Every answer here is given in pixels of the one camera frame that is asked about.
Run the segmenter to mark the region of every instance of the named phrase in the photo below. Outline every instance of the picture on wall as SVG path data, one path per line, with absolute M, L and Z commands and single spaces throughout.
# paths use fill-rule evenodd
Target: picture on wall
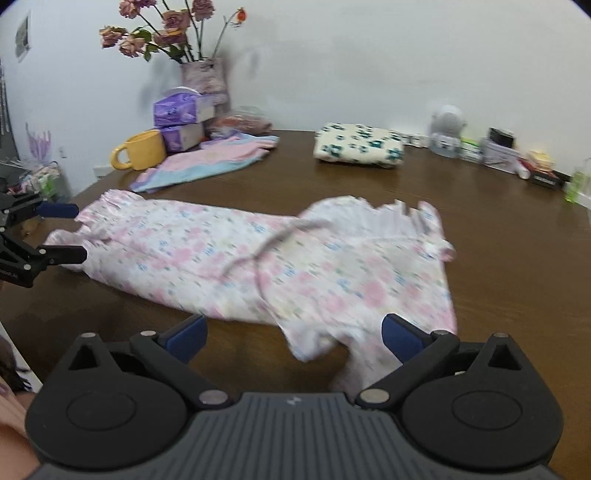
M 29 20 L 31 14 L 27 14 L 27 17 L 21 23 L 21 26 L 18 27 L 17 36 L 15 38 L 15 53 L 17 55 L 18 61 L 21 61 L 31 50 L 31 40 L 29 38 Z

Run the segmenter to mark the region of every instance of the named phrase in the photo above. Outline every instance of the tissue box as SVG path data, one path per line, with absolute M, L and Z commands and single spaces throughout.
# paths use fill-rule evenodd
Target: tissue box
M 176 125 L 160 129 L 168 152 L 184 152 L 201 142 L 204 136 L 202 124 Z
M 508 173 L 515 173 L 517 162 L 519 162 L 519 152 L 517 150 L 503 147 L 503 145 L 498 145 L 486 139 L 482 141 L 480 148 L 484 165 Z
M 154 104 L 154 126 L 199 124 L 215 115 L 213 102 L 195 93 L 176 93 Z

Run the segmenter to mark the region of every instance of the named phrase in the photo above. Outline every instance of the purple tissue box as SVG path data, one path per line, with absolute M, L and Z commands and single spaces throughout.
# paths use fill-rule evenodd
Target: purple tissue box
M 154 126 L 199 124 L 215 115 L 211 98 L 194 93 L 175 93 L 154 104 Z
M 176 125 L 160 129 L 166 150 L 184 152 L 201 142 L 204 133 L 202 124 Z

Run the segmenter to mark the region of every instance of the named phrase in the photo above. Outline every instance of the folded blanket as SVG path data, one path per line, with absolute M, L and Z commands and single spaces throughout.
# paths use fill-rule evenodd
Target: folded blanket
M 259 161 L 277 146 L 279 137 L 253 137 L 237 133 L 223 140 L 201 143 L 201 150 L 177 153 L 157 168 L 149 168 L 131 184 L 134 192 L 153 192 L 162 187 L 240 170 Z
M 326 124 L 316 132 L 314 158 L 395 167 L 402 163 L 401 134 L 367 125 Z

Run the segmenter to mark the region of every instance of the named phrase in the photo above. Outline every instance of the gray gripper base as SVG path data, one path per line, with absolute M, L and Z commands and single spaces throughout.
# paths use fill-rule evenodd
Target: gray gripper base
M 43 465 L 33 480 L 556 480 L 545 467 L 482 475 L 416 451 L 387 413 L 343 394 L 246 393 L 198 414 L 168 451 L 132 468 L 81 473 Z

